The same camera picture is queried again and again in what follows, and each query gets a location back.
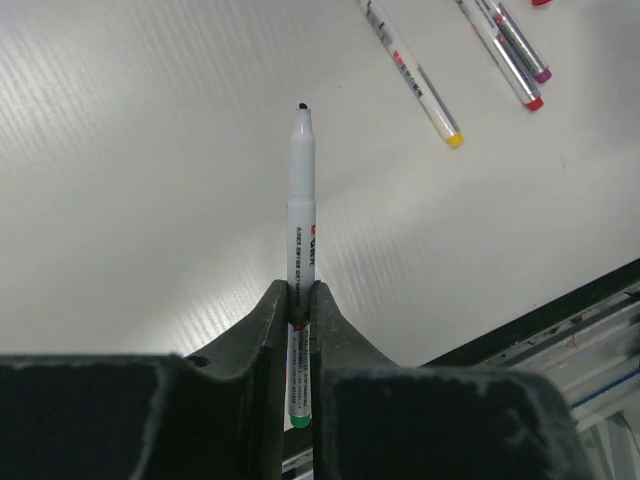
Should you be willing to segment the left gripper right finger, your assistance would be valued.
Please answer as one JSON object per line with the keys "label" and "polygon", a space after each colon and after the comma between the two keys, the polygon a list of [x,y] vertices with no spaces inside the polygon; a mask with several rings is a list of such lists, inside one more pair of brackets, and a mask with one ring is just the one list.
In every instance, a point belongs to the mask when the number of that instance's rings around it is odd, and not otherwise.
{"label": "left gripper right finger", "polygon": [[410,368],[374,347],[329,287],[311,293],[318,479],[589,479],[568,406],[513,369]]}

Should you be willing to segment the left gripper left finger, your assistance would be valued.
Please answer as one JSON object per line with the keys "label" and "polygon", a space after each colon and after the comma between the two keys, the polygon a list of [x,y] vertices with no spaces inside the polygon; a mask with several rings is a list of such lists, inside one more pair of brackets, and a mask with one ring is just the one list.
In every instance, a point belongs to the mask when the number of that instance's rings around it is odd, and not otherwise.
{"label": "left gripper left finger", "polygon": [[188,356],[5,355],[5,479],[277,479],[287,287]]}

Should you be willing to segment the green marker pen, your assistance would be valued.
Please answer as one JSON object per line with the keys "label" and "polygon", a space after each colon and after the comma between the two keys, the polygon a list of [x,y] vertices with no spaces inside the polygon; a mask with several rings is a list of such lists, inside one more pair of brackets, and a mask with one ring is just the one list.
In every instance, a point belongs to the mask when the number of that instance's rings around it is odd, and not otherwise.
{"label": "green marker pen", "polygon": [[311,290],[316,280],[316,162],[311,109],[301,103],[291,136],[287,202],[287,411],[295,428],[311,421]]}

